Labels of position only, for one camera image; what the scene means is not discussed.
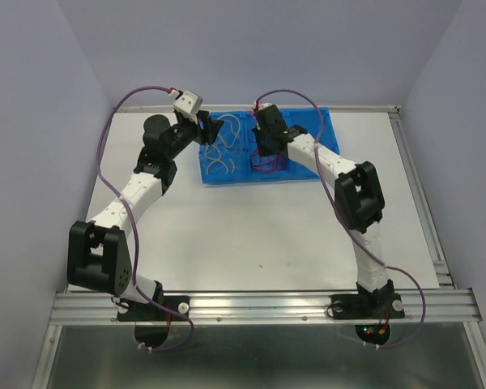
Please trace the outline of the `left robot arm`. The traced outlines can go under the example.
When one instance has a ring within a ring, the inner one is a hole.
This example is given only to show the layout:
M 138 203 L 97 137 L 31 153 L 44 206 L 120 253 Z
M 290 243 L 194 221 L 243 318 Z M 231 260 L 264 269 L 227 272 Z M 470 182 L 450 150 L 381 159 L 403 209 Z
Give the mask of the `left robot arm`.
M 69 232 L 68 283 L 132 301 L 147 319 L 171 309 L 164 306 L 162 284 L 138 274 L 137 223 L 172 185 L 176 157 L 191 143 L 212 145 L 224 125 L 204 110 L 198 112 L 197 122 L 182 113 L 175 117 L 176 124 L 160 114 L 145 120 L 143 147 L 126 186 L 117 190 L 108 183 L 114 200 L 89 221 L 74 222 Z

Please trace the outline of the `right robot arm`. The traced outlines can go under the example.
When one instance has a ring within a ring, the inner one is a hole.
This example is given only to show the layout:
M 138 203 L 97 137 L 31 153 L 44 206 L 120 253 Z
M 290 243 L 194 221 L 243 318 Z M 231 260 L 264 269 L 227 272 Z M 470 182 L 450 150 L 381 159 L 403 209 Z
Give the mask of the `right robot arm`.
M 280 154 L 305 166 L 321 179 L 338 222 L 352 240 L 356 258 L 355 293 L 334 294 L 328 316 L 335 320 L 404 318 L 401 297 L 381 260 L 379 223 L 385 207 L 377 170 L 322 146 L 302 126 L 289 126 L 276 105 L 254 110 L 261 156 Z

